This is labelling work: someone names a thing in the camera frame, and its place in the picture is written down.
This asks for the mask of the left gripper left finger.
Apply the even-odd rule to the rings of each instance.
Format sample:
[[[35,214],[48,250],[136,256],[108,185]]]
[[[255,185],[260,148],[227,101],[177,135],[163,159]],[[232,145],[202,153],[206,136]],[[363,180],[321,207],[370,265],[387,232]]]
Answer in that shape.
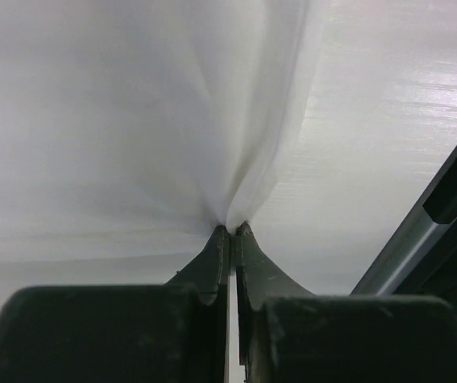
[[[0,311],[0,382],[224,382],[230,236],[162,285],[32,286]]]

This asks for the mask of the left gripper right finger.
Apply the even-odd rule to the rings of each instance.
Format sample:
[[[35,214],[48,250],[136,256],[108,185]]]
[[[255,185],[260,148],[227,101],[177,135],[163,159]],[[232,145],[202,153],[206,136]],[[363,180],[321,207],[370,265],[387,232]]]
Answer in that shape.
[[[248,382],[457,382],[457,315],[423,295],[319,296],[234,235],[239,360]]]

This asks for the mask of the white floral print t-shirt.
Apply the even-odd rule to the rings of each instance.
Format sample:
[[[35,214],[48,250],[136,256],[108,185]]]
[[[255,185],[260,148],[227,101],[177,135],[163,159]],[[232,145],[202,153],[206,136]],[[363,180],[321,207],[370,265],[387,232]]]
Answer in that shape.
[[[235,227],[304,118],[326,1],[0,1],[0,306]]]

